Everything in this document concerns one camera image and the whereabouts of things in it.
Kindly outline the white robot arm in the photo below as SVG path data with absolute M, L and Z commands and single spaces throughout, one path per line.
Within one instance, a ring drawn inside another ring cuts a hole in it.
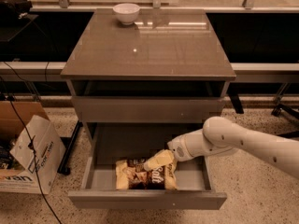
M 223 117 L 211 117 L 202 129 L 179 135 L 167 145 L 168 150 L 159 151 L 146 161 L 144 168 L 147 171 L 173 160 L 189 161 L 199 156 L 224 155 L 238 148 L 299 178 L 298 141 L 256 132 Z

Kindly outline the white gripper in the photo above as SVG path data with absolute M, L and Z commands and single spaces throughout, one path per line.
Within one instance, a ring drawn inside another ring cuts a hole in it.
M 143 164 L 146 171 L 166 166 L 174 161 L 174 157 L 177 161 L 189 161 L 199 156 L 210 155 L 214 149 L 204 137 L 202 130 L 177 136 L 167 145 L 173 153 L 168 149 L 159 151 Z

